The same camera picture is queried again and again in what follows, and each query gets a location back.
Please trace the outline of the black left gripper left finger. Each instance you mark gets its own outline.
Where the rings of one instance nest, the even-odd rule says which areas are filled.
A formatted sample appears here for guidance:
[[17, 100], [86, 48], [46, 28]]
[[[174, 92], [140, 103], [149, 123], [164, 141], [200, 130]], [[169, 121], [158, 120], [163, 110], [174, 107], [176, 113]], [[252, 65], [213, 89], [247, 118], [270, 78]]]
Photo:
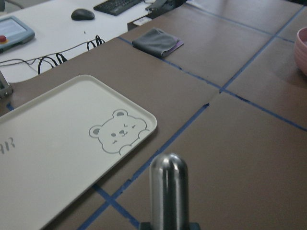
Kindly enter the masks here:
[[151, 230], [150, 222], [141, 222], [140, 223], [140, 230]]

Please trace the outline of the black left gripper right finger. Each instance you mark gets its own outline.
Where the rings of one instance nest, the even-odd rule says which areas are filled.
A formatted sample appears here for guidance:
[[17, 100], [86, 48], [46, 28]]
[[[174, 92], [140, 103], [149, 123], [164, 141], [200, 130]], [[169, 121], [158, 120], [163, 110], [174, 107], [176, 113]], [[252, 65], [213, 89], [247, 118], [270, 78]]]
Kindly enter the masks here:
[[189, 230], [200, 230], [200, 225], [197, 222], [189, 223]]

